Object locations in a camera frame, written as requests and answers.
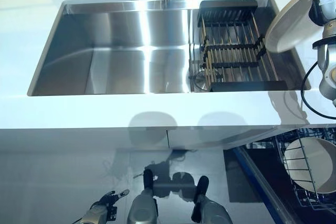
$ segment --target dish drying rack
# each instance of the dish drying rack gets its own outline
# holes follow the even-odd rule
[[[289,171],[286,160],[284,159],[285,150],[289,144],[295,140],[299,140],[300,147],[303,152],[303,158],[306,162],[307,169],[309,171],[309,179],[307,182],[313,184],[314,192],[308,191],[300,187],[295,183],[295,180],[290,178],[291,185],[294,189],[295,196],[301,207],[311,207],[313,210],[326,210],[330,209],[336,215],[336,193],[331,194],[319,194],[316,191],[315,183],[312,179],[311,172],[309,170],[309,163],[307,161],[306,154],[302,148],[301,138],[303,137],[318,137],[327,140],[333,144],[336,144],[336,128],[321,128],[321,129],[299,129],[290,131],[281,135],[272,137],[275,148],[278,151],[279,158],[285,169]]]
[[[265,48],[255,0],[202,1],[198,13],[203,78],[209,91],[287,90]]]

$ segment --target metal bar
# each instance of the metal bar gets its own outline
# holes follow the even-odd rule
[[[310,180],[301,180],[301,179],[293,179],[293,181],[302,181],[302,182],[313,183],[313,181],[310,181]]]
[[[245,42],[246,42],[246,44],[248,44],[249,43],[249,41],[248,41],[248,39],[247,39],[247,35],[246,35],[246,32],[245,32],[245,28],[244,28],[244,24],[242,23],[242,29],[243,29],[243,33],[244,33],[244,37],[245,37]],[[251,61],[257,61],[257,58],[256,58],[256,56],[254,55],[254,50],[252,49],[252,53],[253,53],[253,59],[252,59],[252,55],[251,55],[251,50],[248,48],[248,54],[250,55],[250,60]],[[261,77],[261,73],[260,73],[260,68],[259,68],[259,66],[257,66],[257,72],[258,72],[258,76],[259,76],[259,80],[260,81],[262,81],[262,77]]]
[[[253,32],[252,32],[250,23],[248,23],[248,29],[249,29],[249,32],[250,32],[250,35],[251,35],[251,38],[252,38],[252,43],[255,43],[255,40],[254,40],[254,36],[253,36]],[[269,79],[269,74],[268,74],[268,71],[267,71],[267,69],[266,69],[266,66],[265,66],[265,63],[264,63],[264,60],[263,60],[262,55],[260,56],[260,60],[261,60],[262,66],[264,67],[264,71],[265,71],[266,78],[267,78],[267,80],[269,81],[269,80],[270,80],[270,79]]]
[[[212,33],[212,38],[213,38],[213,44],[216,45],[215,34],[214,34],[212,24],[211,24],[211,33]],[[215,49],[215,57],[214,58],[215,58],[215,63],[220,63],[220,60],[218,59],[217,49]],[[216,76],[216,73],[215,73],[215,77],[216,77],[216,81],[221,79],[221,82],[224,82],[223,78],[220,78],[220,77]]]
[[[227,58],[228,58],[228,60],[230,61],[230,50],[228,49],[227,50]],[[231,69],[231,76],[232,76],[232,81],[235,81],[236,79],[235,79],[235,73],[234,73],[234,70],[233,70],[233,67],[230,67],[230,69]]]
[[[257,26],[257,23],[256,23],[256,19],[254,18],[253,12],[251,12],[251,15],[252,15],[252,20],[253,20],[254,27],[256,29],[257,35],[258,35],[258,37],[260,37],[258,26]],[[264,38],[262,38],[261,42],[265,45]],[[274,74],[275,80],[278,81],[279,78],[278,78],[277,72],[275,70],[274,63],[272,61],[271,55],[269,55],[269,52],[267,50],[266,50],[266,55],[268,57],[269,64],[271,65],[271,68],[273,70],[273,74]]]
[[[229,39],[229,44],[232,45],[232,41],[231,41],[231,36],[230,36],[230,31],[229,31],[229,26],[228,24],[226,24],[226,30],[227,30],[227,35],[228,35],[228,39]],[[238,59],[237,57],[237,51],[234,49],[235,55],[236,55],[236,59]],[[244,81],[244,76],[243,76],[243,71],[242,71],[242,67],[239,67],[240,70],[240,75],[242,80]]]
[[[223,45],[223,38],[221,35],[221,31],[220,31],[220,23],[218,23],[218,35],[219,35],[219,39],[220,39],[220,44]],[[222,55],[222,50],[219,50],[219,57],[220,57],[220,62],[223,63],[223,55]],[[226,78],[225,78],[225,69],[224,67],[222,67],[222,73],[223,73],[223,81],[226,82]]]
[[[214,74],[212,73],[212,61],[211,61],[211,52],[208,51],[208,69],[209,69],[209,76],[210,76],[210,79],[211,79],[211,83],[214,82]]]
[[[210,88],[210,73],[209,73],[209,58],[206,57],[205,59],[205,63],[206,63],[206,71],[205,71],[205,81],[206,81],[206,88],[209,89]]]
[[[290,151],[290,150],[296,150],[296,149],[301,149],[302,148],[302,146],[300,146],[300,147],[296,147],[296,148],[290,148],[290,149],[286,149],[287,151]]]
[[[308,169],[286,169],[286,170],[308,170]]]
[[[303,152],[303,156],[304,156],[304,158],[305,158],[305,160],[306,160],[307,168],[309,169],[308,172],[309,172],[309,175],[310,175],[312,184],[313,184],[314,192],[315,192],[315,194],[316,194],[317,199],[319,199],[319,195],[317,194],[317,191],[316,191],[316,188],[315,188],[315,182],[314,182],[313,176],[312,176],[312,174],[311,174],[311,169],[310,169],[310,166],[309,166],[309,163],[308,163],[308,160],[307,160],[306,151],[305,151],[305,149],[304,149],[304,146],[302,145],[302,141],[301,141],[300,136],[299,136],[299,142],[300,142],[300,145],[302,146],[302,152]]]
[[[240,40],[239,40],[239,36],[238,36],[238,32],[237,32],[236,24],[234,24],[234,28],[235,28],[235,34],[236,34],[236,37],[237,37],[237,42],[238,42],[238,44],[240,44]],[[239,51],[240,51],[240,55],[241,55],[242,58],[243,58],[243,61],[245,61],[245,60],[244,60],[244,57],[243,57],[243,54],[242,54],[242,52],[241,52],[241,49],[240,49]],[[246,61],[248,61],[245,48],[243,49],[243,51],[244,51],[244,54],[245,54]],[[253,77],[252,77],[252,73],[251,73],[251,67],[249,66],[249,67],[247,68],[247,70],[248,70],[248,73],[249,73],[249,78],[250,78],[250,80],[253,81]]]
[[[305,158],[304,158],[304,157],[289,158],[289,159],[284,159],[284,161],[288,161],[288,160],[298,160],[298,159],[305,159]]]

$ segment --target sink basin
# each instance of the sink basin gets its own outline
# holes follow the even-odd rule
[[[197,16],[203,0],[85,0],[62,4],[28,95],[204,92]],[[261,34],[277,12],[255,0]],[[289,90],[303,70],[295,51],[271,57]]]

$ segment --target cabinet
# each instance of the cabinet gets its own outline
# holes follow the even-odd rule
[[[168,148],[162,128],[0,130],[0,152],[104,152],[116,148]]]

